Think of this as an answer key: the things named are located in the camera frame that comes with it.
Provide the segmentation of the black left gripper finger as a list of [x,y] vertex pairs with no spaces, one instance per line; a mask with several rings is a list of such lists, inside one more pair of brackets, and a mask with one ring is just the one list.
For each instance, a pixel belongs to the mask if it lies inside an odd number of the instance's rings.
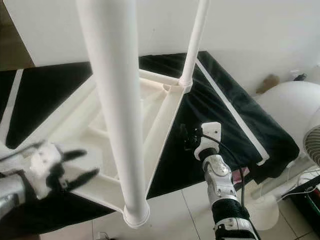
[[87,151],[84,149],[75,149],[70,151],[64,151],[62,153],[62,161],[63,162],[71,162],[75,159],[84,157],[87,155]]
[[80,174],[78,178],[71,180],[67,183],[67,191],[72,192],[73,190],[76,190],[80,188],[83,185],[86,185],[88,182],[90,182],[95,176],[97,176],[100,172],[100,169],[94,168],[92,170],[89,170],[85,173]]

